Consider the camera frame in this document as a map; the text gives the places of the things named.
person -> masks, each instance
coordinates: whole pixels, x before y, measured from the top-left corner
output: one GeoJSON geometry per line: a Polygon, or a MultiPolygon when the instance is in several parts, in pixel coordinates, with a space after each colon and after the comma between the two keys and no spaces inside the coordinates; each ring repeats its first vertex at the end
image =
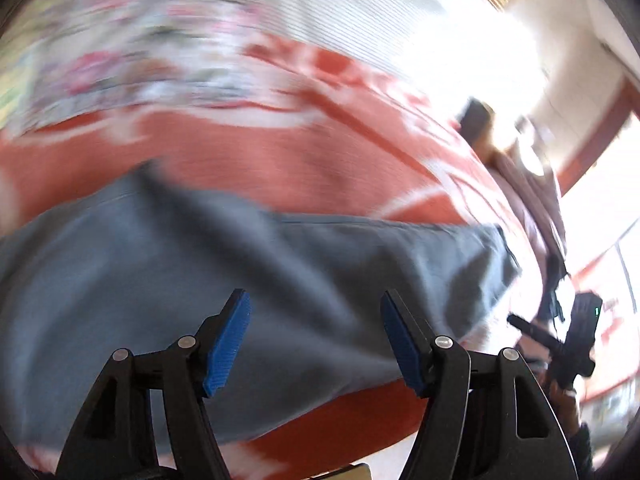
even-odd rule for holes
{"type": "Polygon", "coordinates": [[[580,420],[580,403],[575,390],[563,390],[556,381],[547,384],[546,373],[536,378],[546,393],[566,437],[579,480],[591,480],[593,478],[591,436],[587,424],[580,420]]]}

bed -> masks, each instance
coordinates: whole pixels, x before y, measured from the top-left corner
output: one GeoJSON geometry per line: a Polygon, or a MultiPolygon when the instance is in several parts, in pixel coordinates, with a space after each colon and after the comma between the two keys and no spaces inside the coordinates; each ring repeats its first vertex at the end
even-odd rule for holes
{"type": "MultiPolygon", "coordinates": [[[[232,107],[135,105],[4,135],[0,235],[158,157],[182,184],[281,212],[497,223],[522,272],[462,344],[484,352],[515,345],[507,314],[532,319],[542,293],[527,235],[456,121],[391,62],[398,38],[438,4],[338,0],[341,13],[331,16],[327,0],[251,1],[269,11],[266,31],[242,55],[259,91],[232,107]]],[[[223,455],[235,478],[308,478],[401,441],[417,430],[424,407],[402,381],[380,384],[227,444],[223,455]]],[[[34,466],[51,469],[56,450],[20,444],[34,466]]]]}

hand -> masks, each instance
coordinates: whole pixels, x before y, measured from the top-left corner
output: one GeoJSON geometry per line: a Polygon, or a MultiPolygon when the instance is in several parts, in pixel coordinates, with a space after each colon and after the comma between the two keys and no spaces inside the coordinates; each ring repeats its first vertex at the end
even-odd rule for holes
{"type": "Polygon", "coordinates": [[[580,430],[580,405],[576,393],[573,390],[561,390],[558,383],[552,381],[548,395],[564,436],[571,438],[580,430]]]}

wall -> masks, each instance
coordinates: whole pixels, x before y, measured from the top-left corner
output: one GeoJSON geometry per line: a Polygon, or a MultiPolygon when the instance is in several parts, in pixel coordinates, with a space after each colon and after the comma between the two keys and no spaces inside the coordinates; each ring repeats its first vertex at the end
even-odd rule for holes
{"type": "MultiPolygon", "coordinates": [[[[512,0],[507,9],[534,35],[548,77],[531,115],[552,133],[546,154],[558,170],[594,131],[624,77],[622,65],[602,48],[603,38],[596,36],[594,5],[588,0],[512,0]]],[[[615,30],[611,22],[606,26],[615,30]]]]}
{"type": "MultiPolygon", "coordinates": [[[[484,13],[486,19],[481,20],[483,26],[492,20],[492,14],[496,14],[486,0],[438,1],[452,15],[453,10],[460,15],[461,9],[473,16],[484,13]]],[[[517,108],[518,102],[522,103],[519,114],[530,112],[538,123],[550,130],[552,135],[546,139],[547,156],[551,163],[560,169],[593,132],[614,99],[624,77],[623,67],[602,48],[601,41],[611,44],[619,55],[623,52],[625,56],[621,57],[628,64],[631,60],[630,64],[634,68],[636,66],[633,65],[633,61],[636,56],[639,73],[640,58],[632,47],[629,52],[630,44],[625,43],[628,42],[628,38],[601,0],[511,0],[505,10],[507,16],[522,24],[530,34],[539,57],[535,62],[537,65],[533,68],[540,70],[546,77],[546,84],[542,82],[540,88],[532,90],[533,99],[523,96],[520,101],[507,103],[508,96],[519,91],[514,83],[522,82],[522,86],[534,81],[530,74],[532,67],[525,66],[524,60],[504,63],[507,67],[502,67],[502,70],[493,67],[493,61],[489,63],[492,66],[491,70],[471,75],[471,72],[478,70],[465,66],[462,59],[469,58],[473,51],[468,51],[468,55],[465,56],[458,52],[453,62],[447,63],[447,60],[442,58],[447,56],[450,47],[441,49],[442,52],[425,48],[424,54],[441,58],[440,66],[444,67],[443,72],[446,75],[432,70],[426,72],[423,79],[447,78],[451,87],[464,88],[460,95],[451,99],[452,103],[459,103],[467,88],[469,92],[478,98],[484,98],[496,109],[504,104],[504,108],[510,108],[509,112],[512,112],[514,105],[517,108]],[[498,86],[502,85],[503,91],[500,92],[497,88],[485,91],[486,88],[478,85],[478,80],[489,79],[494,80],[494,87],[496,83],[498,86]]],[[[500,37],[495,30],[491,30],[492,28],[487,26],[485,34],[476,34],[473,37],[470,44],[476,46],[474,51],[478,51],[479,47],[486,47],[485,43],[497,38],[504,42],[504,35],[500,37]]],[[[417,43],[436,41],[432,36],[420,39],[417,43]]],[[[500,47],[507,50],[503,45],[497,46],[497,50],[500,47]]],[[[472,65],[477,67],[479,63],[475,62],[472,65]]],[[[425,89],[436,94],[449,92],[453,96],[453,90],[445,86],[432,85],[425,89]]],[[[438,95],[433,97],[437,102],[438,95]]],[[[509,128],[511,117],[508,117],[504,124],[503,128],[509,128]]]]}

gray fabric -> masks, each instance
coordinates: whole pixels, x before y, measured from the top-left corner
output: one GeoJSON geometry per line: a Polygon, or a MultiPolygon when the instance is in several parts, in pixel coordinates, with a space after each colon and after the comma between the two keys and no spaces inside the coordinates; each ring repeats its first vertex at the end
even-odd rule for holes
{"type": "Polygon", "coordinates": [[[496,226],[276,214],[143,166],[0,242],[0,424],[59,449],[114,349],[163,349],[242,287],[252,321],[207,411],[220,442],[255,437],[399,377],[385,289],[460,338],[518,270],[496,226]]]}

